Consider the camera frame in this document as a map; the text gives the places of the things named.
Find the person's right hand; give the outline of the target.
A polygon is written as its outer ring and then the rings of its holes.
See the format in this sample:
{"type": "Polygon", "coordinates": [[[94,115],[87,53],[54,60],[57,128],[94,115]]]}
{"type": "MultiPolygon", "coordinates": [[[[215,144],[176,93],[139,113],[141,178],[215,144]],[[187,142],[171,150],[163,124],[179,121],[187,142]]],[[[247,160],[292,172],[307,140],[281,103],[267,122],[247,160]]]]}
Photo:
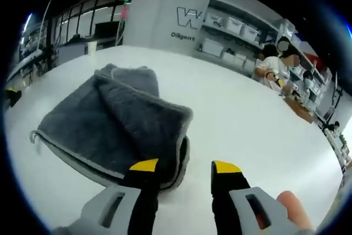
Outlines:
{"type": "Polygon", "coordinates": [[[287,190],[280,193],[277,196],[277,201],[286,207],[288,219],[296,224],[299,229],[314,230],[300,200],[291,191],[287,190]]]}

